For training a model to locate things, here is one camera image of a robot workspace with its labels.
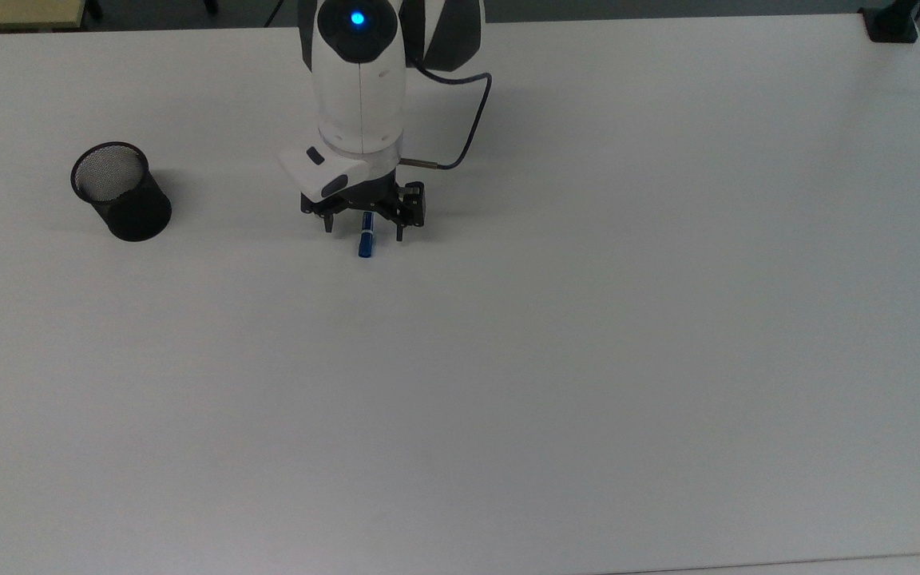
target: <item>blue marker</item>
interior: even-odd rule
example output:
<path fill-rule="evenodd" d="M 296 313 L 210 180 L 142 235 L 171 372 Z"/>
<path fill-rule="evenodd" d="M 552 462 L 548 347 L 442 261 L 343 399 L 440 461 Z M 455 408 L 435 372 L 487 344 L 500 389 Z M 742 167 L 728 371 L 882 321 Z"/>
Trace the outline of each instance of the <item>blue marker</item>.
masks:
<path fill-rule="evenodd" d="M 371 249 L 375 245 L 375 230 L 373 212 L 365 212 L 361 219 L 361 247 L 358 248 L 357 255 L 362 258 L 371 257 Z"/>

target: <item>black mount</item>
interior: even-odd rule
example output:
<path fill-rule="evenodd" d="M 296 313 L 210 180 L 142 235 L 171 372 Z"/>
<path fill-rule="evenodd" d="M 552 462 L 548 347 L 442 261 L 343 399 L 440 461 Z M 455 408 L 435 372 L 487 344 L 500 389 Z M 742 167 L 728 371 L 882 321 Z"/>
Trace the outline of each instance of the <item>black mount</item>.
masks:
<path fill-rule="evenodd" d="M 887 8 L 862 8 L 858 10 L 865 16 L 865 29 L 872 42 L 890 44 L 914 44 L 918 40 L 918 30 L 910 12 L 920 0 L 897 0 Z"/>
<path fill-rule="evenodd" d="M 335 215 L 347 209 L 377 212 L 397 225 L 397 241 L 403 241 L 403 228 L 424 225 L 424 184 L 410 182 L 401 187 L 395 183 L 393 170 L 379 179 L 347 187 L 318 203 L 300 194 L 300 211 L 321 218 L 328 233 L 332 233 Z"/>

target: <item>gray floor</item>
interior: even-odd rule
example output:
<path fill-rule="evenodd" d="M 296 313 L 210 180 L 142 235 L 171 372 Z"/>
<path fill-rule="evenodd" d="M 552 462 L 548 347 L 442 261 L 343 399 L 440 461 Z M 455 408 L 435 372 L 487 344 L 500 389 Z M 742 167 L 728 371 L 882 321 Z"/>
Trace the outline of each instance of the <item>gray floor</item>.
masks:
<path fill-rule="evenodd" d="M 485 0 L 489 22 L 680 18 L 759 14 L 853 14 L 890 0 Z M 99 0 L 105 17 L 91 30 L 174 30 L 262 26 L 276 0 L 219 0 L 209 15 L 201 0 Z M 296 0 L 286 0 L 272 26 L 296 26 Z"/>

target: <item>white table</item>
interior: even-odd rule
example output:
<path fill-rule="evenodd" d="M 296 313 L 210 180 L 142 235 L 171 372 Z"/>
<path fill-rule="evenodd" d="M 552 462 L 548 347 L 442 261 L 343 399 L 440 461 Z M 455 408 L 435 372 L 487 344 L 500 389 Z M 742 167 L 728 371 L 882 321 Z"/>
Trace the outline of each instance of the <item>white table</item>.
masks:
<path fill-rule="evenodd" d="M 527 23 L 482 68 L 466 163 L 401 169 L 427 227 L 361 260 L 276 160 L 295 30 L 0 37 L 0 574 L 920 553 L 920 42 Z M 409 94 L 452 159 L 479 87 Z M 175 206 L 143 244 L 69 189 L 112 139 Z"/>

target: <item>black cable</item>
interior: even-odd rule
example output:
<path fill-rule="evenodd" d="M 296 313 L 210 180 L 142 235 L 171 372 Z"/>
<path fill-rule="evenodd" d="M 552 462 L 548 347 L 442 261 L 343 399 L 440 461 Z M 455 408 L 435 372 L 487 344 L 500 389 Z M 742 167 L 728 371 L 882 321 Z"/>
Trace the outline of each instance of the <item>black cable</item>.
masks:
<path fill-rule="evenodd" d="M 408 59 L 416 70 L 423 73 L 428 79 L 438 81 L 439 84 L 459 86 L 462 84 L 470 84 L 472 81 L 485 80 L 485 93 L 482 94 L 482 103 L 478 105 L 478 113 L 474 115 L 474 123 L 470 126 L 470 134 L 467 134 L 467 142 L 463 145 L 463 152 L 460 152 L 460 157 L 457 157 L 457 160 L 454 161 L 453 164 L 443 165 L 435 163 L 435 161 L 411 160 L 409 157 L 403 157 L 399 160 L 401 166 L 414 166 L 417 168 L 429 168 L 431 170 L 452 170 L 452 168 L 459 166 L 464 157 L 467 156 L 467 150 L 470 149 L 470 142 L 474 141 L 474 132 L 478 131 L 478 122 L 482 120 L 482 112 L 485 112 L 485 104 L 489 101 L 489 91 L 492 90 L 492 75 L 485 72 L 478 73 L 478 75 L 471 77 L 456 77 L 456 79 L 453 77 L 435 76 L 434 73 L 428 72 L 428 70 L 421 65 L 421 62 L 414 61 L 413 58 Z"/>
<path fill-rule="evenodd" d="M 285 0 L 279 0 L 279 3 L 275 5 L 275 9 L 272 10 L 272 14 L 269 15 L 269 19 L 267 19 L 267 21 L 265 21 L 265 26 L 262 26 L 262 28 L 268 28 L 268 26 L 270 25 L 270 23 L 272 23 L 272 21 L 274 21 L 275 15 L 277 15 L 277 14 L 279 13 L 279 8 L 282 7 L 282 3 L 284 3 L 284 1 L 285 1 Z"/>

